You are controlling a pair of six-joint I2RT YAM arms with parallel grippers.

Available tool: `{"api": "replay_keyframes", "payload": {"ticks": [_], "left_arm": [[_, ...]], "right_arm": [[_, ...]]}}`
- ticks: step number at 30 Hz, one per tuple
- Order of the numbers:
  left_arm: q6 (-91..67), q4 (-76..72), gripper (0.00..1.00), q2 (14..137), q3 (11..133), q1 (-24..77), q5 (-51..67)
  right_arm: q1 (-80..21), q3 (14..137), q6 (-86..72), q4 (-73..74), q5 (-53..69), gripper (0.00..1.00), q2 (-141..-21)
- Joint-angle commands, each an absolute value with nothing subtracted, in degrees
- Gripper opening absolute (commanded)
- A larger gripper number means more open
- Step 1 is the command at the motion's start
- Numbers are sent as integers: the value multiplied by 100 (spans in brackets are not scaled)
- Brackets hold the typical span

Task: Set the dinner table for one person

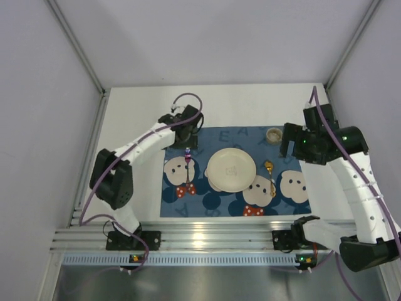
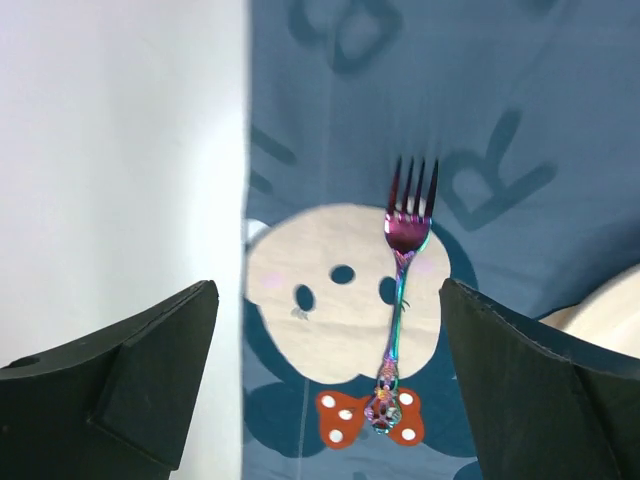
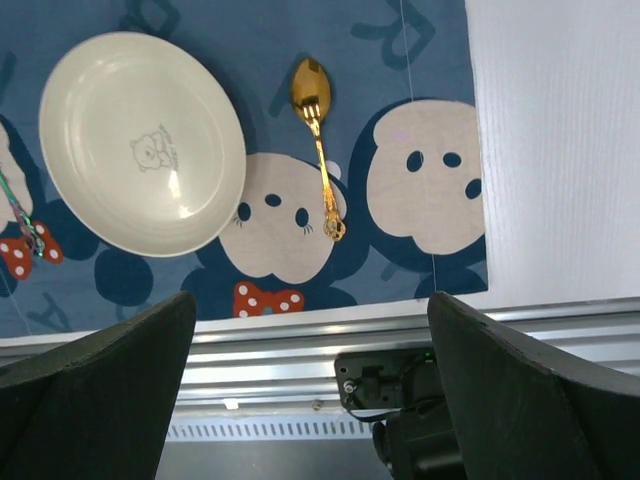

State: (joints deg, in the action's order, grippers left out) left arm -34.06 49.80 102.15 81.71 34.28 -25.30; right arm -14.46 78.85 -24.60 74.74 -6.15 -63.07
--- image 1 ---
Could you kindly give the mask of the gold spoon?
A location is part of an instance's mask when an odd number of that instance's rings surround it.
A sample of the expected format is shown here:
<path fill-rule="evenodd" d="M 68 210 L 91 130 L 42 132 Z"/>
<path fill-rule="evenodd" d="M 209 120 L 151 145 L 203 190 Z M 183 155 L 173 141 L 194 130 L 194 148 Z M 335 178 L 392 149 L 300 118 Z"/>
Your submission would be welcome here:
<path fill-rule="evenodd" d="M 269 172 L 269 181 L 270 181 L 270 195 L 272 198 L 276 196 L 276 190 L 273 182 L 273 169 L 274 164 L 271 161 L 265 161 L 264 166 L 266 170 Z"/>

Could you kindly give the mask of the blue bear print cloth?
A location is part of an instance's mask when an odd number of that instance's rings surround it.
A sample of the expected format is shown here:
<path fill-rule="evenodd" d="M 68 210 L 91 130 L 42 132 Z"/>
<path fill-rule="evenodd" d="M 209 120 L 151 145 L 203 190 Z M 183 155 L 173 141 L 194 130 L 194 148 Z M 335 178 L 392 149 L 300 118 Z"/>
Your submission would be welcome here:
<path fill-rule="evenodd" d="M 161 194 L 160 216 L 164 218 L 218 218 L 310 214 L 306 181 L 298 160 L 279 157 L 279 146 L 266 141 L 269 127 L 211 127 L 197 135 L 198 147 L 191 150 L 190 186 L 184 186 L 186 171 L 184 151 L 167 149 Z M 238 193 L 213 188 L 206 178 L 210 157 L 225 148 L 247 152 L 255 161 L 256 177 L 251 185 Z M 276 190 L 270 195 L 269 172 L 265 161 L 274 164 Z"/>

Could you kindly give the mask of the cream round plate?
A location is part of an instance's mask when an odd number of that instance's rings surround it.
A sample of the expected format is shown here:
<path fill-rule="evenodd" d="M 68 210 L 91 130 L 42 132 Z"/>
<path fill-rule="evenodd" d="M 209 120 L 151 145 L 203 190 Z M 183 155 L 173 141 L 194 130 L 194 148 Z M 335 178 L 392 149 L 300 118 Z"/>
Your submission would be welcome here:
<path fill-rule="evenodd" d="M 210 157 L 205 175 L 209 184 L 217 191 L 238 193 L 253 183 L 256 164 L 247 152 L 225 148 Z"/>

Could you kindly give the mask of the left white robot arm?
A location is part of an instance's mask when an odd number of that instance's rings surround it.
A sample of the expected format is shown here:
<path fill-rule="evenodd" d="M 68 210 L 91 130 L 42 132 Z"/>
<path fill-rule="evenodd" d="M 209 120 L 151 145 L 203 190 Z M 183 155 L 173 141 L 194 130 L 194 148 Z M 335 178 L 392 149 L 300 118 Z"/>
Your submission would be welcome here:
<path fill-rule="evenodd" d="M 184 186 L 189 186 L 189 167 L 194 162 L 190 156 L 191 142 L 197 136 L 203 122 L 201 108 L 186 105 L 181 113 L 172 113 L 158 119 L 153 127 L 139 138 L 115 150 L 102 149 L 95 159 L 90 178 L 90 195 L 87 208 L 93 197 L 97 197 L 107 209 L 105 216 L 123 236 L 139 237 L 140 221 L 128 205 L 133 196 L 133 172 L 138 166 L 166 148 L 183 149 L 186 171 Z"/>

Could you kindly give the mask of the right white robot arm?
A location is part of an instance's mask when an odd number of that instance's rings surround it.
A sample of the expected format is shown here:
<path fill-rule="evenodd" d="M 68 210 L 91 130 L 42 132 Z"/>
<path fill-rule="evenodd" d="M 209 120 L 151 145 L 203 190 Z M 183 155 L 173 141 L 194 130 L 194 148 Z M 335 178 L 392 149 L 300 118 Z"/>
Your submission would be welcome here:
<path fill-rule="evenodd" d="M 400 258 L 400 226 L 387 210 L 373 175 L 367 142 L 358 127 L 341 128 L 331 105 L 303 110 L 305 126 L 285 123 L 279 154 L 292 155 L 307 164 L 329 165 L 350 206 L 356 233 L 346 232 L 318 216 L 304 216 L 291 225 L 299 246 L 317 243 L 340 255 L 353 272 Z"/>

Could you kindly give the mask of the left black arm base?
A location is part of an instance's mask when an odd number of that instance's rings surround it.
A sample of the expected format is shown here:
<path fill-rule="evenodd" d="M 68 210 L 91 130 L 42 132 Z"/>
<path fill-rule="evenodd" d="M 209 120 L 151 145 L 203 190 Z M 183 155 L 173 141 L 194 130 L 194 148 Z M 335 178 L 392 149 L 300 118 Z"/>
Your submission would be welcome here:
<path fill-rule="evenodd" d="M 150 251 L 157 251 L 161 244 L 161 234 L 160 231 L 141 231 L 139 237 Z M 145 251 L 145 245 L 132 236 L 114 230 L 107 235 L 105 249 L 107 251 Z"/>

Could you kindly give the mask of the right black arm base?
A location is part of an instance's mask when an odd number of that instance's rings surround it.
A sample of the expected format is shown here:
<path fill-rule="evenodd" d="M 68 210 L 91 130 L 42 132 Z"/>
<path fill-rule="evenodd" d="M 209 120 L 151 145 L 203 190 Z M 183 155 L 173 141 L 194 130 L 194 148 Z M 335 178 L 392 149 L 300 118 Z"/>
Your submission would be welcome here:
<path fill-rule="evenodd" d="M 310 226 L 313 221 L 321 221 L 317 216 L 303 216 L 296 219 L 288 230 L 272 230 L 274 250 L 283 253 L 291 253 L 295 250 L 311 250 L 316 241 L 308 240 L 303 229 L 304 225 Z"/>

